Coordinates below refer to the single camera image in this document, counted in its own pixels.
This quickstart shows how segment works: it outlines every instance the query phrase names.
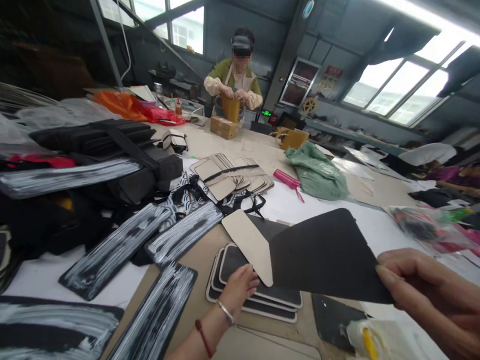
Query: bracelet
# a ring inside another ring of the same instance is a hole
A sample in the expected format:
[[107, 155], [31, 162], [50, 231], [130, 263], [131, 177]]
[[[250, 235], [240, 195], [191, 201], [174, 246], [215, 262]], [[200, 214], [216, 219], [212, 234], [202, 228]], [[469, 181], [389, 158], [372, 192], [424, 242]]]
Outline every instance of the bracelet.
[[208, 354], [208, 358], [209, 359], [213, 358], [214, 354], [210, 350], [209, 343], [207, 342], [207, 338], [205, 337], [204, 331], [202, 330], [202, 323], [200, 322], [200, 320], [198, 319], [195, 320], [195, 327], [200, 333], [201, 339], [203, 340], [203, 345], [205, 345], [205, 350], [206, 350], [206, 353]]
[[229, 311], [227, 310], [227, 308], [222, 304], [222, 302], [221, 302], [220, 300], [217, 300], [216, 302], [217, 302], [218, 305], [220, 306], [220, 309], [222, 309], [223, 312], [225, 313], [226, 318], [227, 318], [228, 321], [231, 323], [231, 325], [232, 325], [232, 326], [235, 326], [234, 317], [229, 313]]

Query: glue bottle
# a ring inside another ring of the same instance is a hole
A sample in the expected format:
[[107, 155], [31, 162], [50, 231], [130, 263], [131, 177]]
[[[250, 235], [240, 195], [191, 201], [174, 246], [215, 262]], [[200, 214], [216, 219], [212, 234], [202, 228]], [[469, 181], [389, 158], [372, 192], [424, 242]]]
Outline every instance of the glue bottle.
[[175, 114], [182, 115], [182, 105], [180, 105], [180, 98], [176, 98], [176, 105], [175, 105]]

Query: red string bracelet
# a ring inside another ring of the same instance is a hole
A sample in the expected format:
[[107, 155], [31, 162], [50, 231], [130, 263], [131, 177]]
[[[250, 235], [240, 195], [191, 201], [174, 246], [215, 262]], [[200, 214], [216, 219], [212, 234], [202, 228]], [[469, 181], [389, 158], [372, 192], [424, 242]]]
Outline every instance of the red string bracelet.
[[205, 337], [204, 331], [202, 330], [202, 323], [200, 322], [200, 320], [198, 319], [195, 320], [195, 327], [200, 333], [201, 339], [203, 340], [203, 344], [205, 345], [205, 350], [206, 350], [206, 353], [208, 354], [208, 358], [209, 359], [213, 358], [214, 354], [210, 350], [209, 344], [207, 343], [207, 338]]

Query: silver bangle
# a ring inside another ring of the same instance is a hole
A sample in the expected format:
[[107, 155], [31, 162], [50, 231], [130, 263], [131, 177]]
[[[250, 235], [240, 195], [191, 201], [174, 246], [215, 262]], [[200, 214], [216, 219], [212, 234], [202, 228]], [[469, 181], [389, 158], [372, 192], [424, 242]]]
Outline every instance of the silver bangle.
[[223, 312], [225, 313], [226, 318], [228, 319], [228, 321], [230, 321], [231, 325], [232, 325], [232, 326], [235, 326], [234, 317], [229, 313], [229, 311], [227, 310], [227, 308], [222, 304], [222, 302], [221, 302], [220, 300], [217, 300], [216, 302], [217, 302], [218, 305], [220, 306], [220, 309], [222, 309]]

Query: green jacket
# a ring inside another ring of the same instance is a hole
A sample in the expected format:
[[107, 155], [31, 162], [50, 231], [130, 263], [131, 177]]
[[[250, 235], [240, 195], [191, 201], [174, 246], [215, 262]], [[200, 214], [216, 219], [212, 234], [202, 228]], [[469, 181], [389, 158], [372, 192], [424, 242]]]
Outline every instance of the green jacket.
[[[227, 78], [227, 75], [229, 74], [230, 66], [232, 65], [232, 59], [228, 58], [225, 59], [221, 62], [219, 62], [213, 70], [208, 74], [209, 77], [212, 78], [219, 78], [221, 82], [224, 84], [225, 80]], [[250, 69], [250, 66], [246, 68], [246, 77], [247, 78], [254, 78], [250, 90], [257, 95], [262, 95], [262, 92], [260, 91], [260, 86], [259, 86], [259, 79], [258, 77], [252, 72], [252, 69]], [[235, 86], [235, 77], [230, 76], [230, 79], [228, 80], [229, 87], [233, 88]]]

